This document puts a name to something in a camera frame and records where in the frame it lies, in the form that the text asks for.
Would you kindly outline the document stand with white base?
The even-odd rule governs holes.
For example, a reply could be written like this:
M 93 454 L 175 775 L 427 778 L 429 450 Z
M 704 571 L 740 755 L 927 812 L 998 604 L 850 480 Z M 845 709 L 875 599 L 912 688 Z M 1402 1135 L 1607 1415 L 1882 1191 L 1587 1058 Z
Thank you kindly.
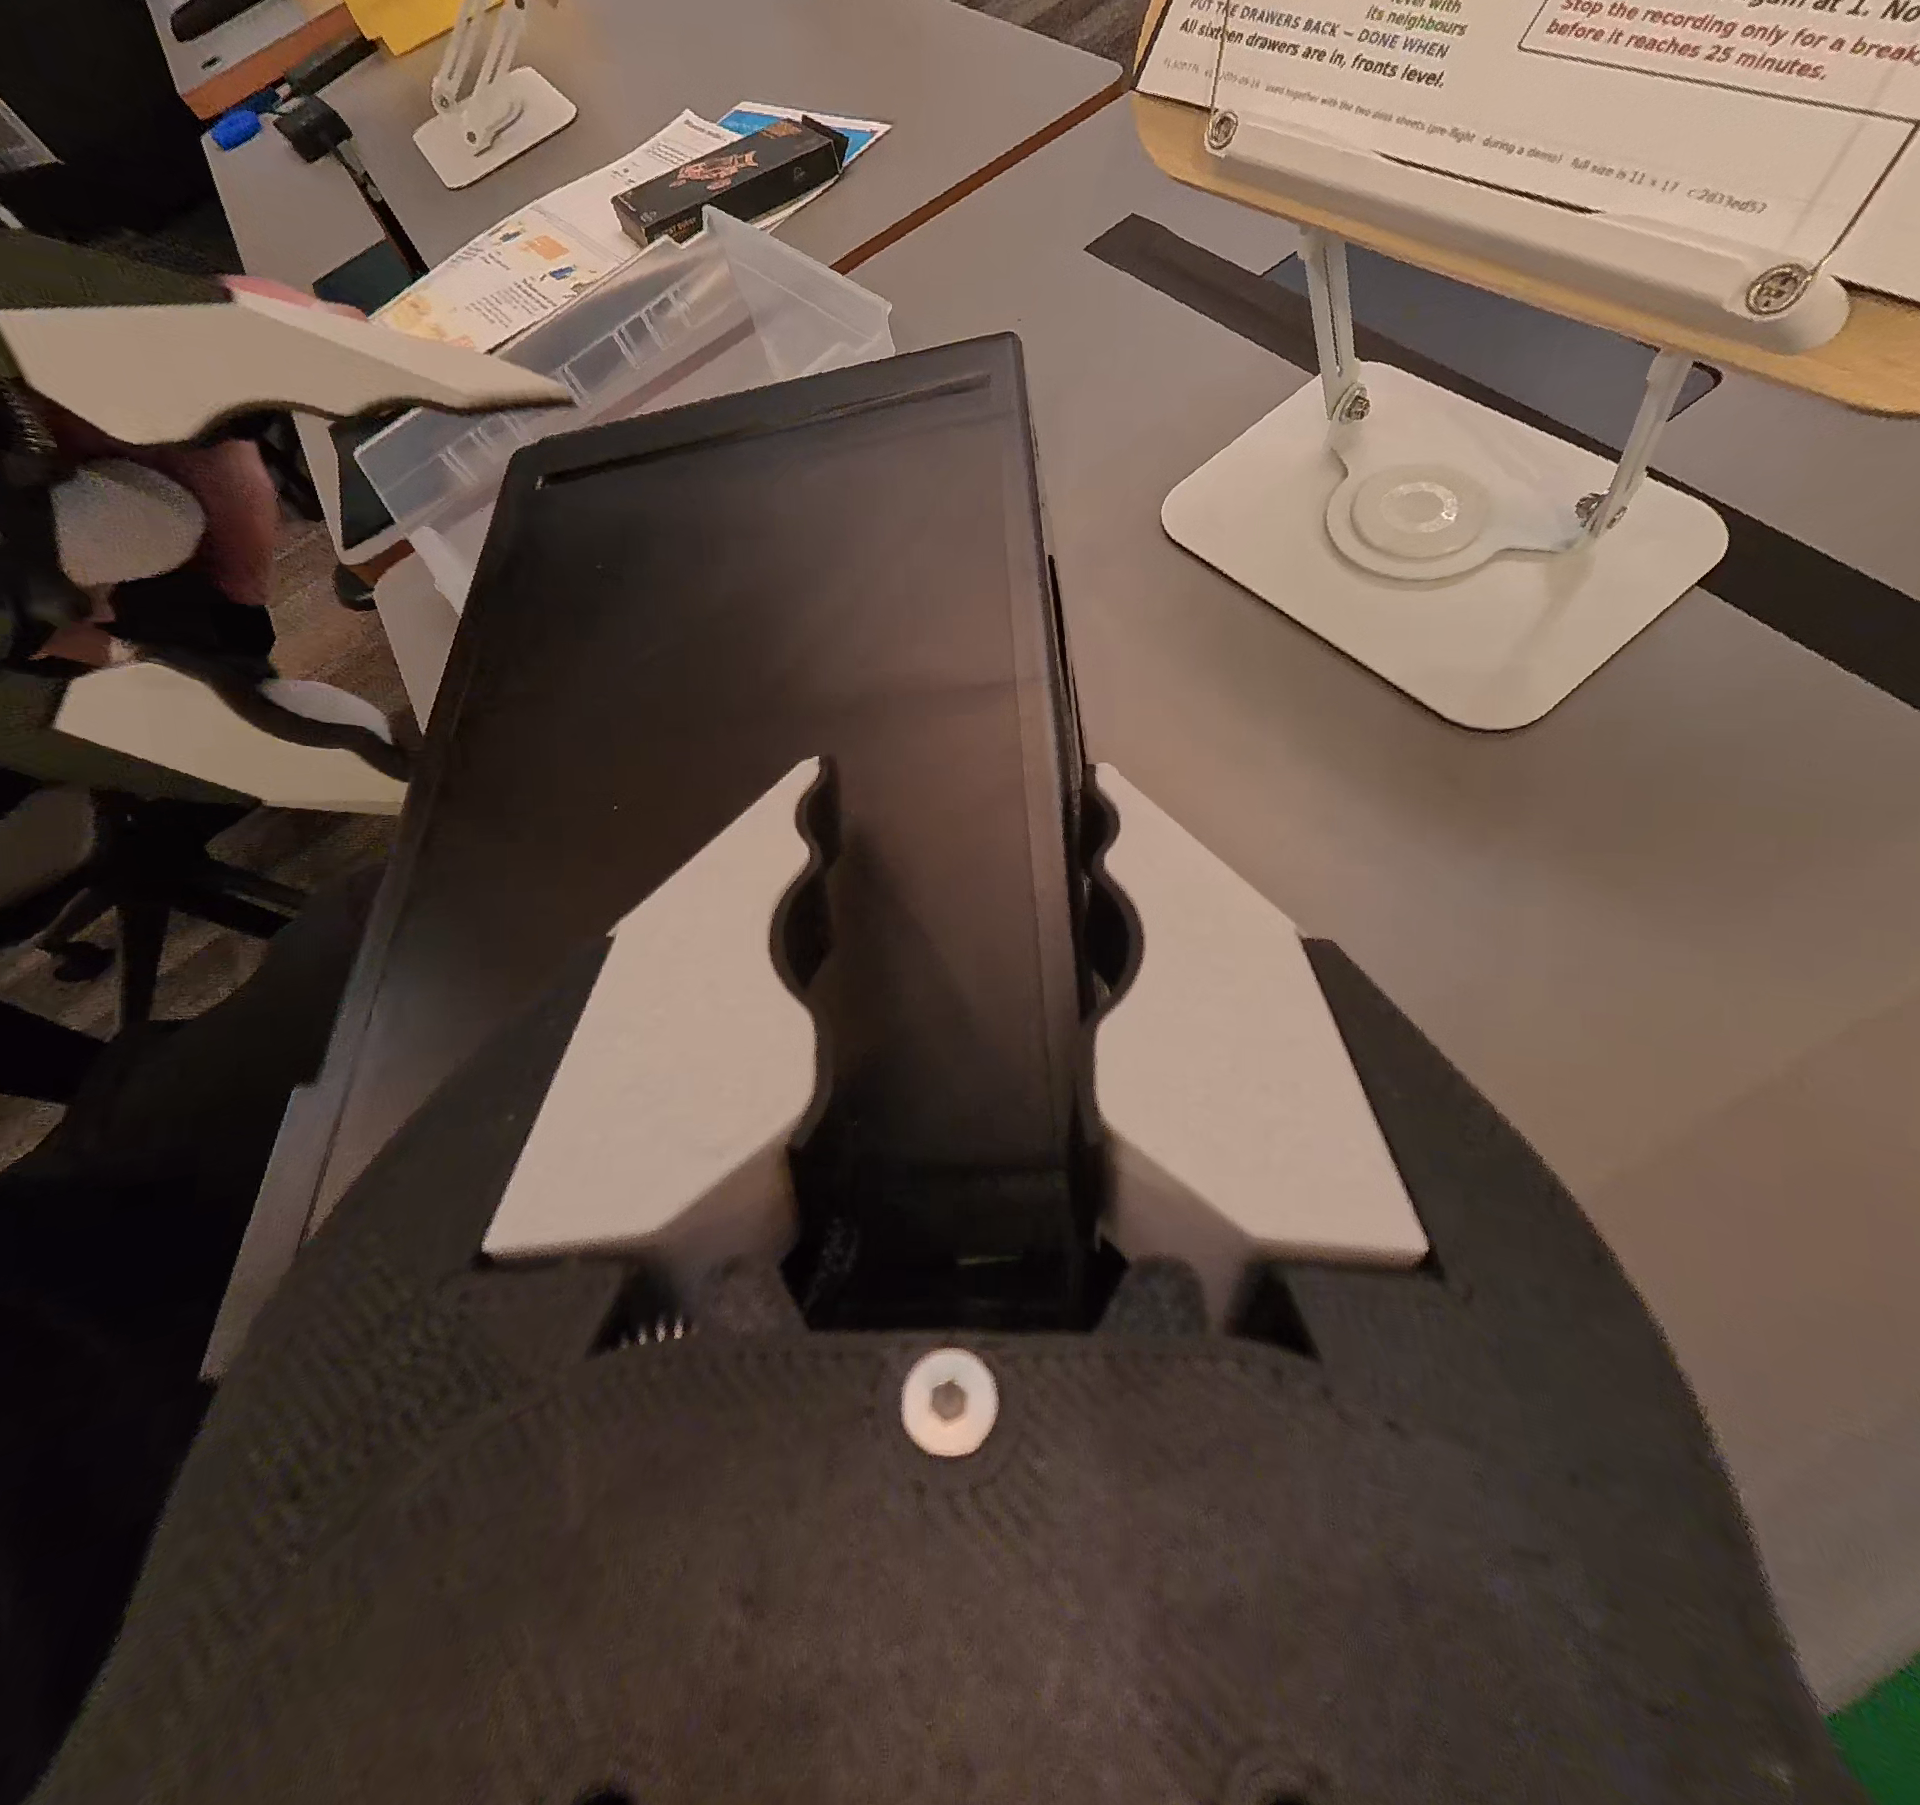
M 572 100 L 515 62 L 530 11 L 559 2 L 461 0 L 431 83 L 432 114 L 417 131 L 446 187 L 478 183 L 577 119 Z

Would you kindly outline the person's black clothing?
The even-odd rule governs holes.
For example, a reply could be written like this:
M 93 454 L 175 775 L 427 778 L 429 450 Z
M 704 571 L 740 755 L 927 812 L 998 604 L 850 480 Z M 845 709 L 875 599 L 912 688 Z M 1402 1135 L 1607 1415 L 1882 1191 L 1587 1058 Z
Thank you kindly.
M 199 1368 L 293 1089 L 365 933 L 315 900 L 187 1022 L 111 1044 L 5 1009 L 5 1094 L 61 1105 L 3 1180 L 3 1796 L 74 1723 L 202 1422 Z

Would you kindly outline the black swivel chair base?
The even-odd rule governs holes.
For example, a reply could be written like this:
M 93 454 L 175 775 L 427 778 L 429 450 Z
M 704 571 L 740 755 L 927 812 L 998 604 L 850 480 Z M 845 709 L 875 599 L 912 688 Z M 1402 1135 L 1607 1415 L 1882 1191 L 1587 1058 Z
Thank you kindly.
M 265 943 L 306 894 L 209 846 L 242 809 L 5 774 L 3 944 L 32 946 L 63 984 L 117 972 L 117 1032 L 147 1025 L 176 915 Z

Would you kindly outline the blue printed leaflet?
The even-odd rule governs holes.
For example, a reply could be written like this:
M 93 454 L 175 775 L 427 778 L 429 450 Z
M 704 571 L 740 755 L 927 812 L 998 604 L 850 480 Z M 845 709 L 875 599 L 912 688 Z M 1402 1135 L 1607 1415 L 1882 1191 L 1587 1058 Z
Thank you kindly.
M 822 112 L 791 106 L 774 105 L 755 105 L 743 102 L 735 105 L 730 112 L 723 112 L 715 123 L 733 134 L 735 138 L 749 138 L 754 134 L 770 129 L 774 123 L 811 123 L 823 131 L 833 131 L 845 141 L 843 162 L 858 161 L 866 148 L 889 134 L 885 121 L 859 119 L 836 112 Z

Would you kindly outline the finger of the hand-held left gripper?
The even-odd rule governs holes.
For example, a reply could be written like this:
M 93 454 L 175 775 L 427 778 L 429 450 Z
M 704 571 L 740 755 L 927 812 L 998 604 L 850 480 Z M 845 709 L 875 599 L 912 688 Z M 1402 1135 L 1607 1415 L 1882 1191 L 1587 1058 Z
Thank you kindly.
M 412 761 L 343 688 L 119 663 L 61 687 L 51 732 L 281 812 L 397 816 Z
M 246 289 L 223 303 L 3 313 L 27 384 L 126 445 L 187 445 L 255 412 L 569 408 L 517 364 Z

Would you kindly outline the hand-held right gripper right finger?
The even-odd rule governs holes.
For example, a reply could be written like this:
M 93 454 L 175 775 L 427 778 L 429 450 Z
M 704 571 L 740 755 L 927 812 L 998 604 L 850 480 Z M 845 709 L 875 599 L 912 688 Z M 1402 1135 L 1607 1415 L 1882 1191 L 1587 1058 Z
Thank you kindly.
M 1126 961 L 1092 1029 L 1102 1234 L 1180 1264 L 1213 1330 L 1266 1264 L 1410 1270 L 1426 1231 L 1294 920 L 1099 764 L 1094 888 Z

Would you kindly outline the large clear plastic bin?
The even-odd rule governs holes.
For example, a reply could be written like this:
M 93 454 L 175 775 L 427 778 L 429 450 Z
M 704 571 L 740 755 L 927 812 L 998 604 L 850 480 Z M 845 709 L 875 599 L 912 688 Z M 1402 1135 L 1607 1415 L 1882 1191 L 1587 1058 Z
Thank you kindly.
M 887 300 L 720 214 L 690 244 L 640 255 L 503 346 L 507 364 L 562 383 L 569 405 L 335 422 L 342 553 L 353 564 L 429 529 L 473 561 L 522 447 L 893 352 Z

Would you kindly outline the green plastic bin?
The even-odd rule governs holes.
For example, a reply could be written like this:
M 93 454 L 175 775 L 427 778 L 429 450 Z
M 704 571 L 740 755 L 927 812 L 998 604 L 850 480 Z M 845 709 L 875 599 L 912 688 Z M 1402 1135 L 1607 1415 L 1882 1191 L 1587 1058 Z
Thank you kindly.
M 1827 1717 L 1829 1732 L 1877 1803 L 1917 1803 L 1917 1663 Z

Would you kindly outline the person's left hand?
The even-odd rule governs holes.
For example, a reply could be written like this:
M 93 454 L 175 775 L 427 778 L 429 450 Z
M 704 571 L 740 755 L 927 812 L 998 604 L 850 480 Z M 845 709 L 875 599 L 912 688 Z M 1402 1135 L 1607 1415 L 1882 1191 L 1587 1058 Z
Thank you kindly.
M 159 447 L 152 464 L 202 508 L 206 524 L 198 567 L 235 606 L 268 607 L 281 501 L 259 450 L 235 440 Z

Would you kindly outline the white instruction leaflet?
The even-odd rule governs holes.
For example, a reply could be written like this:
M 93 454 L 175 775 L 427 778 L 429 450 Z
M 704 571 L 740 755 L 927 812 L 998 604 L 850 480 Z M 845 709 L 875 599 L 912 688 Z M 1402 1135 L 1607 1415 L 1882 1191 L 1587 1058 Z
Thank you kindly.
M 495 352 L 640 255 L 614 197 L 743 136 L 680 112 L 659 134 L 499 220 L 373 313 L 407 337 Z

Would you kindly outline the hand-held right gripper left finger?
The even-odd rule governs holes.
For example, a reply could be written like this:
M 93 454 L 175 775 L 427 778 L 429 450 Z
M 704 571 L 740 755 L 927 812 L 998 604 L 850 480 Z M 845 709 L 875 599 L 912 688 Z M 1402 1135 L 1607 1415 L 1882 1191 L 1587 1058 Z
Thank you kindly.
M 804 757 L 610 931 L 485 1234 L 492 1264 L 627 1258 L 679 1303 L 801 1231 L 830 1098 L 836 774 Z

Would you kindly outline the printed instruction sheet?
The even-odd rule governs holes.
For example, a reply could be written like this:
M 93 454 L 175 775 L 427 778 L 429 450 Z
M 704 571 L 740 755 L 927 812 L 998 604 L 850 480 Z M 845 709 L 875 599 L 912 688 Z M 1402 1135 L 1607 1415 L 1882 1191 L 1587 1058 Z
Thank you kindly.
M 1164 0 L 1137 83 L 1916 302 L 1917 0 Z

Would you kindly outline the small black box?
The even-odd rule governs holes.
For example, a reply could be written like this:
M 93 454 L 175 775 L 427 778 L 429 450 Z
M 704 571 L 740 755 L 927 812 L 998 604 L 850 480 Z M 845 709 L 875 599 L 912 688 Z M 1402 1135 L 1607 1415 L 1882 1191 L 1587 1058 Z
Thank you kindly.
M 850 139 L 822 119 L 771 116 L 759 129 L 685 161 L 612 197 L 617 229 L 638 248 L 686 244 L 709 210 L 757 223 L 833 186 Z

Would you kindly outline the black drawer cabinet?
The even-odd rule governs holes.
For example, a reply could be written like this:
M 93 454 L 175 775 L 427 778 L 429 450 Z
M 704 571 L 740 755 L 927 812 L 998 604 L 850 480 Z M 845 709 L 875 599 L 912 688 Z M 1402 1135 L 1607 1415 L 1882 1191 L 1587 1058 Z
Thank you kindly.
M 318 1212 L 811 757 L 836 854 L 802 1313 L 1092 1327 L 1119 1257 L 1091 1041 L 1126 928 L 1092 892 L 1113 825 L 1011 333 L 515 454 L 349 990 Z

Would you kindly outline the black rubber mallet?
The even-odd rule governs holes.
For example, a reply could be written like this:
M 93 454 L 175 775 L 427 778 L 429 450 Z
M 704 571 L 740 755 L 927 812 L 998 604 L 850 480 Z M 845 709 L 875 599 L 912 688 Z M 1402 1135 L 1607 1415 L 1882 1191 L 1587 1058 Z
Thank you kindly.
M 421 280 L 429 264 L 368 170 L 347 121 L 326 100 L 308 93 L 289 100 L 275 114 L 275 126 L 302 162 L 335 161 L 347 173 L 382 235 L 397 251 L 403 274 L 410 280 Z

